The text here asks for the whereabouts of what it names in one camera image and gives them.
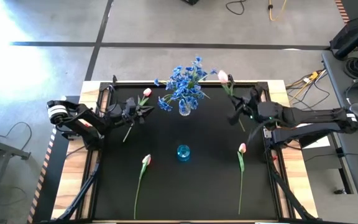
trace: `blue flower bouquet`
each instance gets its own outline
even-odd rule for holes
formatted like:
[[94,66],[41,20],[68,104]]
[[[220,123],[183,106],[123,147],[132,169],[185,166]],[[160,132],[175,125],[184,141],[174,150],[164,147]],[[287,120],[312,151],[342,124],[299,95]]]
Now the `blue flower bouquet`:
[[200,80],[205,80],[208,75],[217,74],[215,69],[208,74],[202,69],[201,57],[196,57],[191,67],[183,69],[181,65],[173,69],[173,74],[169,77],[169,81],[154,80],[154,84],[166,85],[166,90],[171,90],[172,94],[167,94],[162,98],[158,97],[158,105],[161,109],[171,111],[172,101],[178,101],[179,113],[182,116],[190,114],[191,110],[197,109],[198,100],[203,99],[205,96],[209,98],[198,84]]

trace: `glass vase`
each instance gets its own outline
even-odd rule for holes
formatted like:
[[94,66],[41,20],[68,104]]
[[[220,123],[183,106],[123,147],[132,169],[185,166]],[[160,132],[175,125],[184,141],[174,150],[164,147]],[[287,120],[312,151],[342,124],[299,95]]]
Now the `glass vase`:
[[187,103],[185,104],[185,107],[183,110],[179,109],[179,113],[180,115],[182,116],[188,116],[191,112],[191,108],[190,108],[190,105]]
[[186,162],[190,158],[190,148],[187,145],[180,145],[177,149],[177,158],[181,162]]

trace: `small blue glass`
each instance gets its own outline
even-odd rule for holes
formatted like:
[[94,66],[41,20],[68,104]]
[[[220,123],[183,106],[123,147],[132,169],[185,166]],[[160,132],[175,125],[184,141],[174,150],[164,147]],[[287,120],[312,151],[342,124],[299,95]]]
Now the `small blue glass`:
[[186,162],[190,158],[190,148],[187,145],[178,146],[177,157],[179,161]]

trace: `black floor stripe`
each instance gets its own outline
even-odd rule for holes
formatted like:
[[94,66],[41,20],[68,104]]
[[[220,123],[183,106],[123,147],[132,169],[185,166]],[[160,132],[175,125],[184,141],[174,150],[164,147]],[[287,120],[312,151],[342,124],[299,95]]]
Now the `black floor stripe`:
[[113,1],[114,0],[107,1],[106,9],[104,10],[104,14],[103,14],[102,23],[100,24],[99,34],[98,37],[96,38],[96,43],[93,48],[91,60],[89,61],[88,69],[86,71],[85,81],[90,81],[92,79],[94,66],[96,65],[96,60],[98,59],[100,46],[103,40],[104,31],[106,31],[107,21],[109,20],[110,9]]
[[42,41],[15,41],[10,42],[12,46],[31,46],[31,47],[93,47],[94,42],[42,42]]
[[102,43],[102,47],[122,48],[183,48],[183,49],[256,49],[256,50],[329,50],[328,45],[269,45],[269,44],[182,44],[182,43]]

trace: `yellow cable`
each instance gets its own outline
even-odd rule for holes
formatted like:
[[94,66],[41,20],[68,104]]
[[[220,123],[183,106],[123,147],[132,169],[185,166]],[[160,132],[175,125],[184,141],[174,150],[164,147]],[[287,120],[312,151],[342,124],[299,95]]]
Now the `yellow cable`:
[[[269,19],[271,20],[271,21],[276,21],[280,16],[281,16],[281,14],[284,12],[284,9],[285,9],[285,4],[287,3],[287,0],[284,0],[284,3],[283,3],[283,6],[281,7],[281,11],[280,11],[280,13],[278,13],[278,16],[276,17],[276,18],[274,18],[273,19],[273,13],[272,13],[272,9],[269,9],[268,10],[268,16],[269,16]],[[268,0],[268,4],[269,5],[272,5],[272,0]]]
[[309,77],[309,82],[304,84],[303,87],[290,99],[290,102],[295,99],[308,85],[311,85],[323,72],[317,74],[317,72],[313,72],[312,75]]
[[291,87],[291,86],[295,86],[295,85],[297,85],[297,84],[299,84],[299,83],[301,83],[301,82],[303,82],[303,80],[299,80],[299,81],[297,81],[297,82],[295,82],[295,83],[292,83],[292,84],[286,85],[285,87],[289,88],[289,87]]
[[306,83],[303,85],[303,87],[290,99],[290,102],[295,99],[295,97],[297,97],[308,85],[310,82]]

